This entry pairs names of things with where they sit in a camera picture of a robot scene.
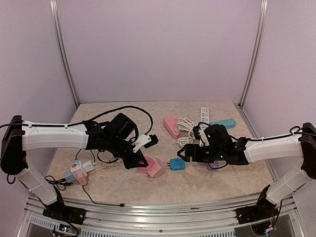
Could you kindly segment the light blue charger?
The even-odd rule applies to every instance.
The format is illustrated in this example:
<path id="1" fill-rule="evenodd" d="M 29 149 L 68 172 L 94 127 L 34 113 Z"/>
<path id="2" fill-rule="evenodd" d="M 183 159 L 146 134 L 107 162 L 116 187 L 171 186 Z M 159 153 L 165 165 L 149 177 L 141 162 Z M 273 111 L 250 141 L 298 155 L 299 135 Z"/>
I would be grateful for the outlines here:
<path id="1" fill-rule="evenodd" d="M 73 175 L 73 173 L 71 173 L 71 172 L 66 173 L 66 174 L 64 175 L 64 178 L 65 178 L 65 180 L 66 180 L 68 183 L 73 183 L 73 182 L 76 180 L 75 177 L 74 177 L 74 175 Z"/>

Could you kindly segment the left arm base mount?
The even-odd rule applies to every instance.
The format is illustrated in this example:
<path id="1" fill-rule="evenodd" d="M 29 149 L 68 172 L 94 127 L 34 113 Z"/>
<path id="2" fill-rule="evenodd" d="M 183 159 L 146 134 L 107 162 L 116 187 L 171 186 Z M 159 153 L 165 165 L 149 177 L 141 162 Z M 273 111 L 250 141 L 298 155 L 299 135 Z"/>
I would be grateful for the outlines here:
<path id="1" fill-rule="evenodd" d="M 86 216 L 86 210 L 83 208 L 67 206 L 56 187 L 53 187 L 57 194 L 57 201 L 44 208 L 43 216 L 67 223 L 82 225 Z"/>

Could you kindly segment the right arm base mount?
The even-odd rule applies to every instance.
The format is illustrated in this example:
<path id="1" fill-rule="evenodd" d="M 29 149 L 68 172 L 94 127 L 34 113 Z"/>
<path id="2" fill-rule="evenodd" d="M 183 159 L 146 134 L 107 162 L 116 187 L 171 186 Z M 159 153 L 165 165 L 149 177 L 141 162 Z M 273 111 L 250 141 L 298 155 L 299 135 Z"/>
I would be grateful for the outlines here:
<path id="1" fill-rule="evenodd" d="M 277 205 L 272 204 L 266 199 L 269 187 L 270 185 L 262 190 L 255 205 L 236 209 L 239 224 L 256 222 L 278 216 L 279 211 Z"/>

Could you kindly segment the pink socket adapter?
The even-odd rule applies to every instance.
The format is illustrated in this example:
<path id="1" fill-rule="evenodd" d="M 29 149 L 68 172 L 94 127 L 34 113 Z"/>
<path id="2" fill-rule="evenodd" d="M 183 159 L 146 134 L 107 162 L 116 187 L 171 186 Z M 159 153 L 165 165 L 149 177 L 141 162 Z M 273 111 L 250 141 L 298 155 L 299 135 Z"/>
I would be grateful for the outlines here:
<path id="1" fill-rule="evenodd" d="M 151 178 L 158 178 L 166 171 L 166 164 L 158 158 L 145 157 L 148 166 L 138 167 L 137 171 L 148 174 Z"/>

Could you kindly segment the white cube socket adapter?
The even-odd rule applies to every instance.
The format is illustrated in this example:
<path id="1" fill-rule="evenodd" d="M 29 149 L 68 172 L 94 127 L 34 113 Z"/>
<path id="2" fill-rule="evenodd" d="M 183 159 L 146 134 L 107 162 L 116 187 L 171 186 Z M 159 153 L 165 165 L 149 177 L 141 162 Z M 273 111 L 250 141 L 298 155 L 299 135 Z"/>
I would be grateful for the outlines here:
<path id="1" fill-rule="evenodd" d="M 70 172 L 75 176 L 77 172 L 82 170 L 82 162 L 78 159 L 74 160 L 70 165 Z"/>

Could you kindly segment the front aluminium rail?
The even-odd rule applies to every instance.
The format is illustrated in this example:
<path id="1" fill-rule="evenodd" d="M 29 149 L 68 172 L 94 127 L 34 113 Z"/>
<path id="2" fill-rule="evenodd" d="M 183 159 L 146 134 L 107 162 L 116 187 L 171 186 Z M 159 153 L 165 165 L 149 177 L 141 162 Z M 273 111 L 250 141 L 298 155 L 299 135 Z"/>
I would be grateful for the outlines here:
<path id="1" fill-rule="evenodd" d="M 82 237 L 238 237 L 254 236 L 252 223 L 239 224 L 236 209 L 255 204 L 259 195 L 187 204 L 102 206 L 65 198 L 65 204 L 85 209 Z M 51 236 L 62 222 L 42 216 L 40 202 L 30 196 L 18 237 Z M 281 214 L 269 237 L 304 237 L 292 197 L 282 202 Z"/>

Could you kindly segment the pink charger plug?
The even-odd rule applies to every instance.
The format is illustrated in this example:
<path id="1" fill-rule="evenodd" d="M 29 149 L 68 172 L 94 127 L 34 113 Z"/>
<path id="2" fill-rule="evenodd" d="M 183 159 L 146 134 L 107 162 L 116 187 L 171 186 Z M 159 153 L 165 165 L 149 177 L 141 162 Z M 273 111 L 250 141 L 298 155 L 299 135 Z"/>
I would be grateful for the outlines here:
<path id="1" fill-rule="evenodd" d="M 74 176 L 80 185 L 84 186 L 87 184 L 87 175 L 82 170 L 77 171 Z"/>

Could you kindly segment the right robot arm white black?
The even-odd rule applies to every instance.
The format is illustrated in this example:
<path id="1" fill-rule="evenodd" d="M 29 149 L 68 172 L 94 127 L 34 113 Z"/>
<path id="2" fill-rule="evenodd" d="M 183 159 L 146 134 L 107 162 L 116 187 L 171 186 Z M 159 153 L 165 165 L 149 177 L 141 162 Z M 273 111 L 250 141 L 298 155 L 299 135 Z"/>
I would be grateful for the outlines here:
<path id="1" fill-rule="evenodd" d="M 226 165 L 248 165 L 275 158 L 302 158 L 301 166 L 261 192 L 252 209 L 257 219 L 265 218 L 284 197 L 316 178 L 316 128 L 309 122 L 291 128 L 284 135 L 257 139 L 235 138 L 219 124 L 207 125 L 204 130 L 197 125 L 193 132 L 203 145 L 186 144 L 181 148 L 177 156 L 185 162 L 223 161 Z"/>

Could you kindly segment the left aluminium frame post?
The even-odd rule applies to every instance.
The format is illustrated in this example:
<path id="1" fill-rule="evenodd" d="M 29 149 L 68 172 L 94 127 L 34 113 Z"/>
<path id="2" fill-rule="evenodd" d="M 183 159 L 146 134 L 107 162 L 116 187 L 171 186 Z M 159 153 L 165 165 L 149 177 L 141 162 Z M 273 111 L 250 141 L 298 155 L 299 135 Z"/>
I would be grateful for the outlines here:
<path id="1" fill-rule="evenodd" d="M 56 41 L 57 41 L 57 47 L 59 50 L 62 68 L 63 68 L 63 71 L 65 73 L 66 82 L 67 82 L 67 85 L 68 85 L 69 90 L 70 90 L 71 98 L 74 102 L 75 107 L 78 108 L 80 105 L 80 99 L 79 99 L 78 92 L 77 92 L 77 89 L 75 86 L 75 82 L 74 82 L 73 77 L 72 77 L 72 72 L 71 72 L 68 56 L 66 53 L 66 47 L 64 44 L 62 27 L 61 27 L 61 22 L 60 22 L 60 18 L 59 18 L 59 10 L 58 10 L 57 0 L 50 0 L 49 6 L 50 6 L 53 27 L 54 27 L 54 32 L 55 32 L 55 37 L 56 37 Z"/>

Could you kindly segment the white power strip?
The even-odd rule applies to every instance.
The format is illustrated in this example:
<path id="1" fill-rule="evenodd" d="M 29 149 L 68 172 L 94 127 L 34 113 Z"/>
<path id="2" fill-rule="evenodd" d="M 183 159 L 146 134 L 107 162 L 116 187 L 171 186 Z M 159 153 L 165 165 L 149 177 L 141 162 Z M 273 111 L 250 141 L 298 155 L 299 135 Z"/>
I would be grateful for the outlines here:
<path id="1" fill-rule="evenodd" d="M 200 122 L 210 123 L 209 108 L 201 107 L 200 109 Z"/>

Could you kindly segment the blue plug adapter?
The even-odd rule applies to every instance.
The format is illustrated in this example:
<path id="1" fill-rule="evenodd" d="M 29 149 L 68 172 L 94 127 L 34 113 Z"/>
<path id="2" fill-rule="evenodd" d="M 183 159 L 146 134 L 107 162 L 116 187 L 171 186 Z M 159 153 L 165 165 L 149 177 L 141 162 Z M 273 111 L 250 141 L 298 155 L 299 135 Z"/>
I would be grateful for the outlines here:
<path id="1" fill-rule="evenodd" d="M 181 171 L 186 168 L 185 161 L 181 158 L 173 158 L 167 163 L 171 171 Z"/>

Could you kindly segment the white usb charger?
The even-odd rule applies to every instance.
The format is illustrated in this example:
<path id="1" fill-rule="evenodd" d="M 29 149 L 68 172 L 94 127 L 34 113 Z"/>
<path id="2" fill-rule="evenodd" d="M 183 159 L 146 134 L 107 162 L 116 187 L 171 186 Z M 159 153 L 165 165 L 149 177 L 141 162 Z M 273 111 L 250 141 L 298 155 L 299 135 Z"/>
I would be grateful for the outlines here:
<path id="1" fill-rule="evenodd" d="M 82 166 L 86 172 L 90 172 L 95 169 L 93 163 L 90 160 L 83 163 Z"/>

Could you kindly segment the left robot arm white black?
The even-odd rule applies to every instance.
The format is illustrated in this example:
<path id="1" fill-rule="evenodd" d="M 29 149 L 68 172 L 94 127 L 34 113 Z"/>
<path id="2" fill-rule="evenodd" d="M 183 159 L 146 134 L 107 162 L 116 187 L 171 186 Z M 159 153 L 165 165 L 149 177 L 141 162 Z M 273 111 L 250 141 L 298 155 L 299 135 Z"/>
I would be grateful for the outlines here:
<path id="1" fill-rule="evenodd" d="M 156 135 L 148 131 L 140 134 L 136 123 L 123 113 L 118 113 L 111 121 L 96 122 L 97 118 L 120 110 L 121 107 L 115 108 L 69 124 L 35 123 L 16 115 L 10 123 L 4 124 L 6 132 L 1 142 L 0 168 L 8 176 L 17 178 L 46 209 L 63 220 L 69 215 L 69 208 L 59 190 L 27 161 L 27 151 L 44 148 L 107 151 L 121 159 L 126 169 L 147 167 L 141 148 L 156 145 Z"/>

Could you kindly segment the teal power strip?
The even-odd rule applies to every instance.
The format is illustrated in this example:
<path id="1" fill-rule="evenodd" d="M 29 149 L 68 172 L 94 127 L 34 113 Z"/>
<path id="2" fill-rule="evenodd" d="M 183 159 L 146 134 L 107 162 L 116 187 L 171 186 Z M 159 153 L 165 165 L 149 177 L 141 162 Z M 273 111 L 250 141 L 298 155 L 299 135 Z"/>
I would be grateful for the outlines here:
<path id="1" fill-rule="evenodd" d="M 232 118 L 219 121 L 212 121 L 210 125 L 223 125 L 226 129 L 232 129 L 236 126 L 236 121 Z"/>

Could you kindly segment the purple power strip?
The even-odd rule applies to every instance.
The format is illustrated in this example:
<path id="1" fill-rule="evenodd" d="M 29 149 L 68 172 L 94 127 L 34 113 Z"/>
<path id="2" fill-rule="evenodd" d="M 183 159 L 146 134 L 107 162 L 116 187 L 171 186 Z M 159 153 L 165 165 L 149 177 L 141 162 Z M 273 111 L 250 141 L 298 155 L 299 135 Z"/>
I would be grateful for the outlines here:
<path id="1" fill-rule="evenodd" d="M 206 164 L 207 170 L 215 171 L 219 168 L 219 161 L 208 162 Z"/>

